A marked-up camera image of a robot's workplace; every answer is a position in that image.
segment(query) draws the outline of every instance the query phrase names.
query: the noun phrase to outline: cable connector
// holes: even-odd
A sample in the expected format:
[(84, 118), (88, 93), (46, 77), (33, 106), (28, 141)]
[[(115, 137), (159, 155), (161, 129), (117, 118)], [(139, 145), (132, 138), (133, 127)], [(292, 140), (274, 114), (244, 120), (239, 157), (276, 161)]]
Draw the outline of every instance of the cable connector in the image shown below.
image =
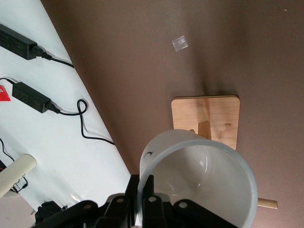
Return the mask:
[(46, 58), (47, 60), (51, 60), (52, 56), (49, 55), (48, 53), (46, 53), (41, 47), (39, 47), (38, 45), (34, 46), (31, 49), (32, 53), (35, 54), (38, 57), (41, 58)]
[(50, 110), (53, 111), (54, 113), (60, 113), (60, 110), (58, 108), (56, 108), (56, 106), (52, 103), (52, 102), (48, 102), (46, 103), (45, 107)]

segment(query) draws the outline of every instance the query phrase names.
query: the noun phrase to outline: brown table surface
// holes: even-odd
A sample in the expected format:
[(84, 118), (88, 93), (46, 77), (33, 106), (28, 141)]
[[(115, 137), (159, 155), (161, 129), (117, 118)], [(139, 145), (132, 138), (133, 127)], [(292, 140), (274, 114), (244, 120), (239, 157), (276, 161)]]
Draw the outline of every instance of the brown table surface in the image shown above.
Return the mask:
[(259, 197), (279, 204), (258, 208), (252, 227), (303, 227), (302, 0), (43, 4), (131, 173), (173, 128), (174, 97), (237, 95), (237, 150)]

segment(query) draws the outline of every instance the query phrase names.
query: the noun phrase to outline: wooden handle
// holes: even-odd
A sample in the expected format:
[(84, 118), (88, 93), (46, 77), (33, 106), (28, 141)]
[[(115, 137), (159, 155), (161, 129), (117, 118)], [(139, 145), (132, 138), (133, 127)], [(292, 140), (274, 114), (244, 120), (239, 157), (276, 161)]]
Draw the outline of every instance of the wooden handle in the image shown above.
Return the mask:
[(277, 209), (277, 201), (271, 199), (258, 198), (257, 205), (260, 207)]
[(211, 128), (209, 121), (204, 121), (199, 123), (198, 135), (204, 137), (205, 139), (211, 140)]

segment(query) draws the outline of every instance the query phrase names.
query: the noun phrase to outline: white table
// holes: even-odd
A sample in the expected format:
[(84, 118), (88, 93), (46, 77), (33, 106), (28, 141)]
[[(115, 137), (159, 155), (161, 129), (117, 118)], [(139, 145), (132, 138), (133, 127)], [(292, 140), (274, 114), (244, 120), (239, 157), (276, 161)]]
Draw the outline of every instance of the white table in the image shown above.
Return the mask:
[[(37, 42), (54, 57), (71, 61), (40, 1), (1, 1), (0, 23)], [(111, 139), (73, 68), (41, 58), (26, 61), (0, 47), (0, 77), (24, 82), (66, 112), (77, 112), (77, 100), (85, 99), (89, 104), (84, 114), (85, 134)], [(115, 146), (83, 138), (79, 116), (41, 114), (12, 97), (7, 81), (1, 80), (0, 85), (11, 98), (0, 102), (0, 138), (13, 158), (28, 153), (38, 163), (26, 175), (28, 187), (20, 192), (33, 209), (50, 200), (61, 207), (86, 199), (101, 206), (109, 195), (125, 191), (130, 174)], [(0, 159), (7, 166), (11, 163), (3, 153)]]

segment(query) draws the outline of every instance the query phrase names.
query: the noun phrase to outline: white pipe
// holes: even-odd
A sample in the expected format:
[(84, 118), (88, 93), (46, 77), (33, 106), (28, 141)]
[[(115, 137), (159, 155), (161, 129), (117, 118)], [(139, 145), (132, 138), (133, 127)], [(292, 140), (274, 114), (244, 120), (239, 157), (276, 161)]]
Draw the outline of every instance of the white pipe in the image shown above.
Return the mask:
[(0, 172), (0, 198), (36, 165), (35, 158), (24, 154)]

